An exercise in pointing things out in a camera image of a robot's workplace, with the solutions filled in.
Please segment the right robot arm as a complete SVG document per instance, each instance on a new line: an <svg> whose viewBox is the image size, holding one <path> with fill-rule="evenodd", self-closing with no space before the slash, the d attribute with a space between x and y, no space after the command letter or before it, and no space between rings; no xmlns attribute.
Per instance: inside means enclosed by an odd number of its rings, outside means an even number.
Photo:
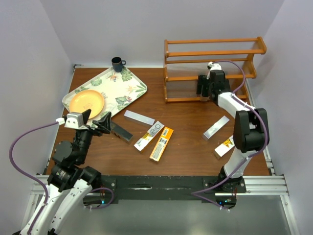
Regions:
<svg viewBox="0 0 313 235"><path fill-rule="evenodd" d="M229 81L222 70L211 70L207 76L199 75L197 94L209 98L226 110L234 119L233 142L235 148L228 162L221 168L218 180L212 185L230 192L241 181L251 158L269 144L268 116L264 108L255 108L240 100L230 90Z"/></svg>

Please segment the black toothpaste box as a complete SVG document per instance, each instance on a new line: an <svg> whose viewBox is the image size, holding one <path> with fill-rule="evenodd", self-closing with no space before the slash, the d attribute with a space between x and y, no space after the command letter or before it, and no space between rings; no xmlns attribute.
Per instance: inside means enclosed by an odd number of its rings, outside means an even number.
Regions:
<svg viewBox="0 0 313 235"><path fill-rule="evenodd" d="M133 138L133 134L114 122L111 122L111 133L128 144Z"/></svg>
<svg viewBox="0 0 313 235"><path fill-rule="evenodd" d="M208 101L208 97L200 95L200 101L201 102L207 102Z"/></svg>
<svg viewBox="0 0 313 235"><path fill-rule="evenodd" d="M232 92L228 79L224 80L224 92Z"/></svg>

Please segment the white R.O toothpaste box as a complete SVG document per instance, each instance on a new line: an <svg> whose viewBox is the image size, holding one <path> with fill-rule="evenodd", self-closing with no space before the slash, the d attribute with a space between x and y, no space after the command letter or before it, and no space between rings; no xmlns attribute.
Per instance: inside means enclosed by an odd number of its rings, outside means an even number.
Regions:
<svg viewBox="0 0 313 235"><path fill-rule="evenodd" d="M134 147L142 152L154 139L154 137L164 128L164 124L157 121L150 129L134 144Z"/></svg>

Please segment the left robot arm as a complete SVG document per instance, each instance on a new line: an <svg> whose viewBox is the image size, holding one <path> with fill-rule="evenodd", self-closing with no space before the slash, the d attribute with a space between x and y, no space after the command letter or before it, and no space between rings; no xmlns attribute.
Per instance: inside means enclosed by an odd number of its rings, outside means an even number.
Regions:
<svg viewBox="0 0 313 235"><path fill-rule="evenodd" d="M51 125L63 125L75 130L73 142L62 141L54 149L52 157L54 167L47 182L42 182L16 165L13 160L13 148L20 137L13 141L9 148L11 165L24 176L36 181L44 189L44 194L35 212L19 235L58 235L71 212L90 192L101 188L101 173L86 166L85 162L92 138L111 132L111 112L107 112L100 120L88 125L91 110L82 113L70 112L56 119Z"/></svg>

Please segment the orange toothpaste box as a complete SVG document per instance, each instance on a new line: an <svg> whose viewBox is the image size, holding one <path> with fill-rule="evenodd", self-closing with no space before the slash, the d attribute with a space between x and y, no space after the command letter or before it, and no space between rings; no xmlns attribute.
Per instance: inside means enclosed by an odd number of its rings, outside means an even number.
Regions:
<svg viewBox="0 0 313 235"><path fill-rule="evenodd" d="M165 127L162 134L160 135L151 155L149 157L150 160L154 162L159 162L168 142L171 138L174 130L168 127Z"/></svg>

